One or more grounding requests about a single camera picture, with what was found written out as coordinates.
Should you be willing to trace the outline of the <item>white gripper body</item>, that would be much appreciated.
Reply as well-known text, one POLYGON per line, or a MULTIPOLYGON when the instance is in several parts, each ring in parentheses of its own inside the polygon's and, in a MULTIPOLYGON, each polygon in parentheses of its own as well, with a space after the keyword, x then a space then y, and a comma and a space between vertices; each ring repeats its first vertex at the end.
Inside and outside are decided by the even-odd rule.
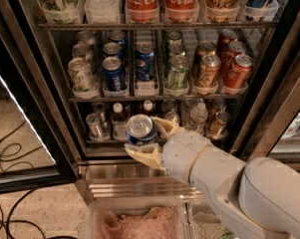
POLYGON ((210 140, 196 131, 186 130, 174 135, 163 146, 164 169, 174 179, 188 183, 190 170, 209 146, 210 140))

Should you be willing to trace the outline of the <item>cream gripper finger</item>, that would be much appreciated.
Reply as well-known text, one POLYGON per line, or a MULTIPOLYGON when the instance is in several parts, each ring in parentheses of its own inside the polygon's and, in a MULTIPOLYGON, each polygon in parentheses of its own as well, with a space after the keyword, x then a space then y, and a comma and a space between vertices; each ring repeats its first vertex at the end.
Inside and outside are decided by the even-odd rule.
POLYGON ((156 130, 160 133, 160 136, 164 139, 171 139, 176 134, 185 131, 185 128, 177 123, 158 117, 151 117, 156 127, 156 130))
POLYGON ((157 143, 141 146, 125 144, 125 151, 134 160, 154 169, 163 169, 162 150, 157 143))

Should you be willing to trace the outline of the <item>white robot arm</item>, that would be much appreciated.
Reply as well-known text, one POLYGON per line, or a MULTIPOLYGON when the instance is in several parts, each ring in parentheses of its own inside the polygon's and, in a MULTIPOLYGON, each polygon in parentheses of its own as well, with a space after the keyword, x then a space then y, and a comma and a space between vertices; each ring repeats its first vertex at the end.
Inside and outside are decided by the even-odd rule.
POLYGON ((300 239, 300 173, 288 165, 245 162, 167 119, 133 116, 126 135, 133 159, 199 190, 240 239, 300 239))

